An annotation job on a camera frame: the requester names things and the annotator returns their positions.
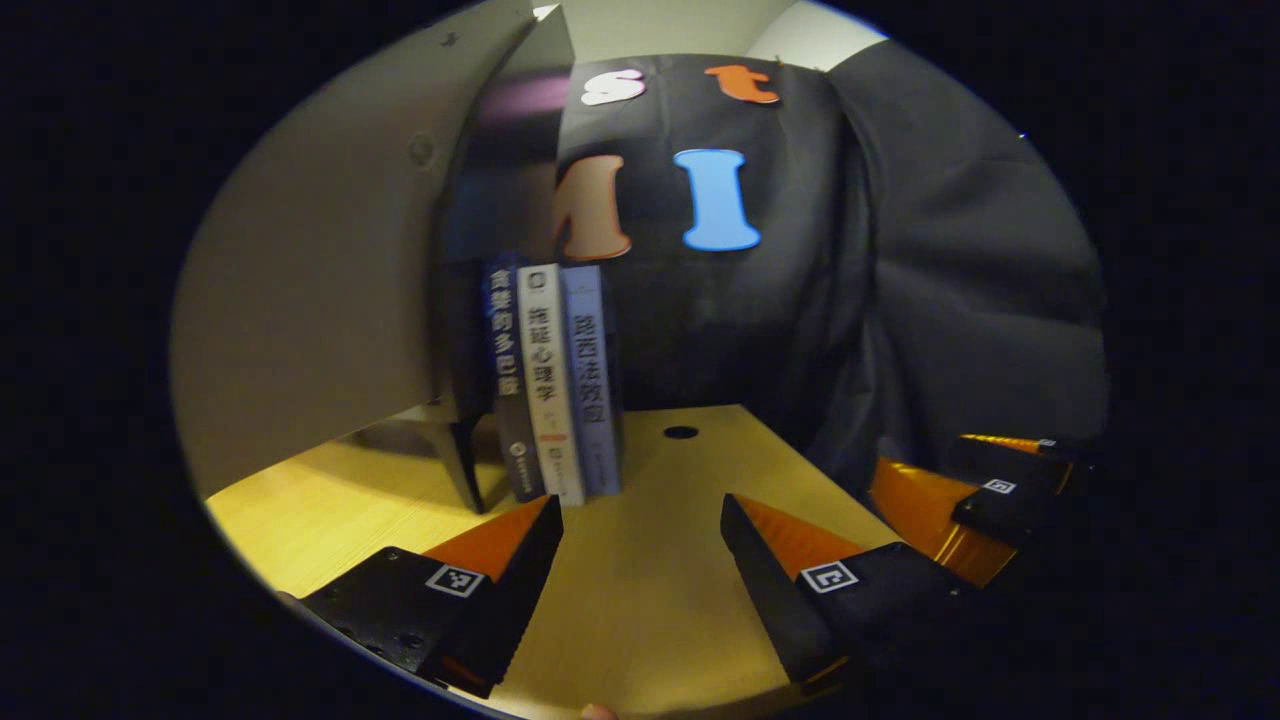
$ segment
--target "book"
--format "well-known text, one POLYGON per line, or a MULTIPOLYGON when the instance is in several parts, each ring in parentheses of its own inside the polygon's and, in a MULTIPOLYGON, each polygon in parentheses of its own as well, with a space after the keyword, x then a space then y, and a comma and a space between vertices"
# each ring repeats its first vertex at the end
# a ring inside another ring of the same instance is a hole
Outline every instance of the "book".
POLYGON ((611 368, 605 337, 605 296, 598 265, 563 268, 570 369, 573 378, 577 447, 588 495, 617 495, 617 407, 609 388, 611 368))
POLYGON ((520 310, 516 273, 520 260, 499 256, 484 265, 484 314, 488 346, 494 368, 493 414, 498 425, 502 459, 517 502, 547 493, 538 462, 534 425, 525 393, 524 357, 520 342, 520 310))
POLYGON ((529 265, 517 272, 520 342, 525 391, 538 461, 547 492, 562 505, 582 505, 586 493, 573 429, 572 383, 564 356, 564 306, 559 266, 529 265))

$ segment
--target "white book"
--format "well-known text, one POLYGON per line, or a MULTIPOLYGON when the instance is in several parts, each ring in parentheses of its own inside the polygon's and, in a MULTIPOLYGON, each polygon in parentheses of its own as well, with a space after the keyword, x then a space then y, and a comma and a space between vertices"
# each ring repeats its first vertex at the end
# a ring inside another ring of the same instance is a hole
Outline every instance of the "white book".
POLYGON ((538 441, 538 464, 547 492, 558 495, 563 505, 582 505, 586 492, 573 437, 559 266, 530 265, 521 268, 516 277, 525 391, 538 441))

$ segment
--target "screw hole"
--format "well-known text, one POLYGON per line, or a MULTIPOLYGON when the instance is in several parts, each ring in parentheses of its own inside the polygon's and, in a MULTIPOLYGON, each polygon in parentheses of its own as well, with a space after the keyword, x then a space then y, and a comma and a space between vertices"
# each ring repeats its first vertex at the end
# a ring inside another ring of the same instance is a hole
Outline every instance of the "screw hole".
POLYGON ((666 430, 662 430, 662 434, 672 439, 689 439, 698 434, 698 428, 691 428, 689 425, 672 425, 666 430))

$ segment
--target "gray panel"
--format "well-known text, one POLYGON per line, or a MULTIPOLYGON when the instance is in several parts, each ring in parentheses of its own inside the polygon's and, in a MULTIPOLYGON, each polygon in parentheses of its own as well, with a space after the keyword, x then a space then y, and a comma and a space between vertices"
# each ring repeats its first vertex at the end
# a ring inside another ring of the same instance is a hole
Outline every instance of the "gray panel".
POLYGON ((532 22, 527 1, 490 0, 369 58, 273 128, 214 200, 170 340, 202 496, 428 397, 431 205, 479 88, 532 22), (425 161, 410 152, 419 133, 425 161))

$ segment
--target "wooden table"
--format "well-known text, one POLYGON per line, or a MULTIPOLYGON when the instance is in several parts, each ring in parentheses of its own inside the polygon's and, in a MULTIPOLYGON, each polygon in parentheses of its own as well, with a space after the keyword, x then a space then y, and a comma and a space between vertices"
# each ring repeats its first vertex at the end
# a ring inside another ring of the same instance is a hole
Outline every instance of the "wooden table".
MULTIPOLYGON (((475 515, 439 461, 335 441, 207 501, 274 589, 303 597, 374 551, 415 552, 515 506, 492 424, 475 515), (498 500, 499 495, 506 497, 498 500)), ((623 492, 563 509, 564 536, 506 680, 483 701, 535 719, 588 702, 627 720, 745 717, 799 700, 719 536, 737 492, 863 547, 900 538, 740 406, 627 413, 623 492), (673 439, 672 425, 698 436, 673 439)))

